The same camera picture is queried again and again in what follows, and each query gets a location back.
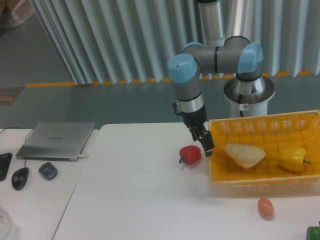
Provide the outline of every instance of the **warning label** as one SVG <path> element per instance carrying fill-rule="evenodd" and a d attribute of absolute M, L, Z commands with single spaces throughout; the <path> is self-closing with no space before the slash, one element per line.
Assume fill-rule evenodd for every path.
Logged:
<path fill-rule="evenodd" d="M 12 104 L 23 89 L 23 87 L 0 88 L 0 106 Z"/>

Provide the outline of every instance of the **yellow bell pepper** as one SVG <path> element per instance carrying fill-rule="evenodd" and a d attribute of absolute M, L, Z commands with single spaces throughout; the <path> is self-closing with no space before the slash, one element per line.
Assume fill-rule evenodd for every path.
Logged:
<path fill-rule="evenodd" d="M 302 147 L 282 149 L 278 154 L 278 164 L 290 171 L 300 172 L 305 168 L 306 163 L 311 164 L 305 160 L 306 154 L 307 151 Z"/>

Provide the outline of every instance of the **brown egg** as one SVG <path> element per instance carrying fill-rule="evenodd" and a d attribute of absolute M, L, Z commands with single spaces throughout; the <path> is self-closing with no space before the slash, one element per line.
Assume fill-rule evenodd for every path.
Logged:
<path fill-rule="evenodd" d="M 271 218 L 274 214 L 274 206 L 267 198 L 260 198 L 258 201 L 258 209 L 260 214 L 265 218 Z"/>

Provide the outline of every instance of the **computer mouse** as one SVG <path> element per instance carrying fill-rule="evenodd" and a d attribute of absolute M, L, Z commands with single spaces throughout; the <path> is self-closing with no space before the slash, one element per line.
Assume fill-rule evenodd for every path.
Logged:
<path fill-rule="evenodd" d="M 12 187 L 15 190 L 21 190 L 27 183 L 29 176 L 29 168 L 23 167 L 14 172 L 11 178 Z"/>
<path fill-rule="evenodd" d="M 58 174 L 55 166 L 53 166 L 49 161 L 42 164 L 42 166 L 39 168 L 39 172 L 48 180 L 54 179 Z"/>

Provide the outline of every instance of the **laptop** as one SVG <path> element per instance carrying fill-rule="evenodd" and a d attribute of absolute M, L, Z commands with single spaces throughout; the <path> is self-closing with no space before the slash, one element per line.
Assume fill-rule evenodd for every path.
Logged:
<path fill-rule="evenodd" d="M 16 156 L 19 159 L 78 161 L 94 122 L 39 122 Z"/>

